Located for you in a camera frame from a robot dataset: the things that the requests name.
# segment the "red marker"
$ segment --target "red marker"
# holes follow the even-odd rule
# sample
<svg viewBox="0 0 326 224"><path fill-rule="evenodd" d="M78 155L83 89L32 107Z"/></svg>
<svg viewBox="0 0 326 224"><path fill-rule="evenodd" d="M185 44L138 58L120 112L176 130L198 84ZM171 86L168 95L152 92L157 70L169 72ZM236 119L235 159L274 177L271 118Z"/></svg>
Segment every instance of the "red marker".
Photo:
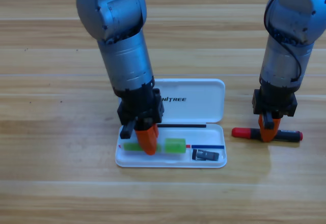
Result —
<svg viewBox="0 0 326 224"><path fill-rule="evenodd" d="M256 128L233 128L232 136L261 140L260 130ZM298 143L303 140L303 134L299 131L278 130L273 140Z"/></svg>

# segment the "wood grain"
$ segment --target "wood grain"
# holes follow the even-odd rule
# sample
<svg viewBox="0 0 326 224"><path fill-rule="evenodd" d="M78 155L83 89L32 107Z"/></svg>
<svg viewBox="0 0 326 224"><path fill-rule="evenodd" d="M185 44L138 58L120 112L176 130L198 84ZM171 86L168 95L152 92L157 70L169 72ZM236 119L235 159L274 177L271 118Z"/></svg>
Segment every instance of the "wood grain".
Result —
<svg viewBox="0 0 326 224"><path fill-rule="evenodd" d="M118 100L74 0L0 0L0 223L326 223L326 35L281 123L304 141L251 142L231 130L258 127L268 0L146 1L156 77L226 84L228 164L117 167Z"/></svg>

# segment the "blue stripe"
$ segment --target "blue stripe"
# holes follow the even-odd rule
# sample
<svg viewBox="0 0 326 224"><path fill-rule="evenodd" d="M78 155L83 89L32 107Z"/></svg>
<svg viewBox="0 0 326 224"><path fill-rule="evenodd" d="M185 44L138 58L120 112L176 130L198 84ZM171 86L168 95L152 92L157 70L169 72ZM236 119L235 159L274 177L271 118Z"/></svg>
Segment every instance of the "blue stripe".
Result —
<svg viewBox="0 0 326 224"><path fill-rule="evenodd" d="M192 149L225 149L223 145L192 145Z"/></svg>

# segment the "green block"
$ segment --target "green block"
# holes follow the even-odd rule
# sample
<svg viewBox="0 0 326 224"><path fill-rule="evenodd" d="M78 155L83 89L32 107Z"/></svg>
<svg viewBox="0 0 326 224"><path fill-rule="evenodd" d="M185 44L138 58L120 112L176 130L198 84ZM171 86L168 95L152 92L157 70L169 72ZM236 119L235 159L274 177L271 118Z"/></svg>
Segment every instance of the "green block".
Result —
<svg viewBox="0 0 326 224"><path fill-rule="evenodd" d="M167 138L164 144L164 153L166 154L184 154L186 151L185 139L182 138ZM138 143L124 143L125 151L143 151ZM162 152L162 147L157 144L156 152Z"/></svg>
<svg viewBox="0 0 326 224"><path fill-rule="evenodd" d="M183 138L167 138L164 145L167 154L184 154L186 151L185 139Z"/></svg>
<svg viewBox="0 0 326 224"><path fill-rule="evenodd" d="M124 143L123 149L125 151L142 151L143 150L138 143Z"/></svg>
<svg viewBox="0 0 326 224"><path fill-rule="evenodd" d="M124 143L123 149L125 151L143 151L139 143ZM156 152L161 152L162 147L161 145L157 144Z"/></svg>

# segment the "black cable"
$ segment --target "black cable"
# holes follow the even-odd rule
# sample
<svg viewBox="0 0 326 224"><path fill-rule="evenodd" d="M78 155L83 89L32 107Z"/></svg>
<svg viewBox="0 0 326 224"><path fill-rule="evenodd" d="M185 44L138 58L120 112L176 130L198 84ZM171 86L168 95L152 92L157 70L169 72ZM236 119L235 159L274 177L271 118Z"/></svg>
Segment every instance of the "black cable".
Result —
<svg viewBox="0 0 326 224"><path fill-rule="evenodd" d="M266 30L268 31L268 33L270 34L270 36L273 37L273 39L275 41L277 41L295 59L297 65L299 67L299 75L296 78L292 78L291 79L291 82L295 82L295 81L298 81L300 79L300 76L302 75L302 67L301 67L301 64L299 62L299 59L297 58L297 56L294 54L294 52L288 46L286 46L284 43L281 43L281 41L276 40L276 38L274 37L274 35L269 31L269 29L267 27L266 18L267 18L267 14L268 14L269 8L271 7L271 5L272 5L273 2L274 2L274 0L270 0L269 4L266 7L265 14L264 14L264 26L265 26Z"/></svg>

